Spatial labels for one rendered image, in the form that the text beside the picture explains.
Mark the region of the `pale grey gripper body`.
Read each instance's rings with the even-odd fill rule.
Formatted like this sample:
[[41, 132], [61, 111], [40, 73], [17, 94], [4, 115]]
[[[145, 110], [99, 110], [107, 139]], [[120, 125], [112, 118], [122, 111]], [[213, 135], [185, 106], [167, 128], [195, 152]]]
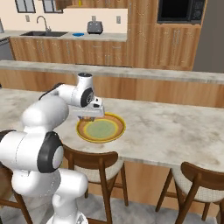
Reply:
[[74, 114], [79, 118], [84, 117], [104, 117], [104, 107], [100, 106], [99, 108], [91, 108], [91, 107], [85, 107], [85, 108], [73, 108]]

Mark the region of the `yellow brown green plate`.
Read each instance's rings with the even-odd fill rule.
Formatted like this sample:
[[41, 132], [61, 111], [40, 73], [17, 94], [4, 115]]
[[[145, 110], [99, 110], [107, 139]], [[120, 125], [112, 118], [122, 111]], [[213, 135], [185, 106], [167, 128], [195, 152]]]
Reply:
[[125, 121], [116, 114], [106, 112], [104, 117], [91, 121], [78, 121], [76, 132], [80, 138], [90, 143], [103, 144], [115, 141], [126, 130]]

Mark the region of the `wooden dining counter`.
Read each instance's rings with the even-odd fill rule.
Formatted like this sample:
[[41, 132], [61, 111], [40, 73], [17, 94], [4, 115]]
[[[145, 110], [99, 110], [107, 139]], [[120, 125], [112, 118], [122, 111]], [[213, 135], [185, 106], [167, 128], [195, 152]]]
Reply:
[[157, 204], [170, 167], [184, 161], [224, 172], [224, 73], [1, 60], [0, 131], [21, 130], [25, 109], [59, 82], [76, 84], [79, 73], [92, 74], [95, 95], [126, 130], [113, 142], [90, 143], [70, 115], [56, 131], [72, 149], [116, 151], [129, 200]]

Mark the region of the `brown wooden cushioned chair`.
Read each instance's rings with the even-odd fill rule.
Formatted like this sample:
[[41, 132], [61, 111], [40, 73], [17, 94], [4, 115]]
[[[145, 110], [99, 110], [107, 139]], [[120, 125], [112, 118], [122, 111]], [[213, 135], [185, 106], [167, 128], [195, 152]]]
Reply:
[[89, 183], [101, 186], [107, 224], [112, 224], [110, 196], [114, 187], [122, 189], [124, 204], [129, 205], [124, 161], [115, 151], [88, 153], [66, 145], [63, 148], [68, 169], [85, 174]]
[[179, 168], [169, 170], [157, 202], [157, 212], [165, 197], [178, 200], [178, 217], [175, 224], [183, 224], [194, 201], [205, 204], [201, 217], [203, 221], [207, 218], [210, 205], [218, 205], [220, 224], [224, 224], [224, 172], [209, 171], [183, 162]]
[[[5, 175], [6, 180], [7, 180], [8, 184], [10, 185], [10, 189], [12, 189], [12, 183], [11, 183], [12, 171], [2, 164], [0, 164], [0, 170], [3, 171], [3, 174]], [[27, 224], [33, 224], [32, 218], [28, 213], [28, 210], [27, 210], [27, 207], [23, 200], [23, 197], [20, 194], [16, 193], [15, 191], [12, 191], [12, 192], [13, 192], [13, 195], [14, 195], [16, 201], [13, 202], [13, 201], [6, 200], [6, 199], [0, 199], [0, 205], [20, 209], [24, 215], [24, 218], [25, 218]]]

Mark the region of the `wooden base cupboard run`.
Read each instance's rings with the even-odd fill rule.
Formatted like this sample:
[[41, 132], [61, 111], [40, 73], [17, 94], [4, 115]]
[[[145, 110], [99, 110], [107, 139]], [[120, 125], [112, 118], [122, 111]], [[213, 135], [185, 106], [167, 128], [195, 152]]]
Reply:
[[64, 38], [10, 37], [15, 60], [127, 67], [127, 43]]

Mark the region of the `silver toaster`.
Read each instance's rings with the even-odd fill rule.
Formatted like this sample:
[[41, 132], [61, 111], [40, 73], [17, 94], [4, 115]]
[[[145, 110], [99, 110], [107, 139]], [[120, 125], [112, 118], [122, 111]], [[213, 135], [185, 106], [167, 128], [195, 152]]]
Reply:
[[102, 21], [89, 21], [87, 23], [88, 34], [102, 34], [102, 32], [103, 32]]

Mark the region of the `dark sink basin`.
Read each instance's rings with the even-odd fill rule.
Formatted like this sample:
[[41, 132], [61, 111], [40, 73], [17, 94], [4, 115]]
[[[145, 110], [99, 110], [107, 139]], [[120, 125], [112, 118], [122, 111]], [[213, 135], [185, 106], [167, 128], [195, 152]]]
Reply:
[[64, 31], [28, 31], [20, 36], [30, 36], [30, 37], [61, 37], [67, 34]]

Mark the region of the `silver tap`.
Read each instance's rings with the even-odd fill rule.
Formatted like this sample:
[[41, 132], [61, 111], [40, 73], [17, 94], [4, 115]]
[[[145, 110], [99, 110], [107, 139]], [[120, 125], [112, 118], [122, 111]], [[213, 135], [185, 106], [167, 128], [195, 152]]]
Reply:
[[46, 19], [45, 19], [44, 16], [38, 16], [38, 17], [37, 17], [37, 20], [36, 20], [37, 24], [39, 23], [39, 20], [40, 20], [41, 18], [44, 20], [45, 31], [46, 31], [46, 32], [50, 32], [52, 29], [50, 28], [50, 26], [49, 26], [49, 27], [47, 26], [47, 22], [46, 22]]

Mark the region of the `grey dishwasher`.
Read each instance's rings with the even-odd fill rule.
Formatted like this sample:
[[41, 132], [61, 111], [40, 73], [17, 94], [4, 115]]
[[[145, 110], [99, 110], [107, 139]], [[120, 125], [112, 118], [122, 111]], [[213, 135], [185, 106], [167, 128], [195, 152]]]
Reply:
[[0, 39], [0, 60], [14, 60], [7, 38]]

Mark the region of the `tall wooden cupboard unit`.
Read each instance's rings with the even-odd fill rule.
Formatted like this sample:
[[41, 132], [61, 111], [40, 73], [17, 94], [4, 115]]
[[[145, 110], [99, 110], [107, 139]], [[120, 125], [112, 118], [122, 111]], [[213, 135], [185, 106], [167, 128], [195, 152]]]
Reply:
[[192, 71], [202, 24], [160, 24], [158, 4], [159, 0], [129, 0], [128, 65]]

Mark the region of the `dark framed window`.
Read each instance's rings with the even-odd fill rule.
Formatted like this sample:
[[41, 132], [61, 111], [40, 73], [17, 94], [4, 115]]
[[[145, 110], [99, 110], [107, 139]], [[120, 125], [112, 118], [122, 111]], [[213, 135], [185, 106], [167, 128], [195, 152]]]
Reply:
[[56, 3], [54, 0], [42, 0], [44, 13], [58, 13], [62, 14], [63, 10], [56, 9]]
[[18, 13], [35, 13], [34, 0], [15, 0]]

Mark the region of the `black microwave oven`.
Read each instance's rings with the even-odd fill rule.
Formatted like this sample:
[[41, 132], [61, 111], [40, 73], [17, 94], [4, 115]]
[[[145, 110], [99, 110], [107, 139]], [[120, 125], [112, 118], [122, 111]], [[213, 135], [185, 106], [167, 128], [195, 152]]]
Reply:
[[159, 0], [157, 21], [162, 23], [200, 24], [206, 0]]

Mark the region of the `wooden wall cupboard run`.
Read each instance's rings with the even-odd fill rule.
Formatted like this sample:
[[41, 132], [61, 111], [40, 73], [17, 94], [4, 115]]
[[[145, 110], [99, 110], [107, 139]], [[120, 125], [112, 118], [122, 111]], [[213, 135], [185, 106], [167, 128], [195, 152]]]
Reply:
[[109, 8], [127, 9], [129, 0], [55, 0], [56, 9], [65, 8]]

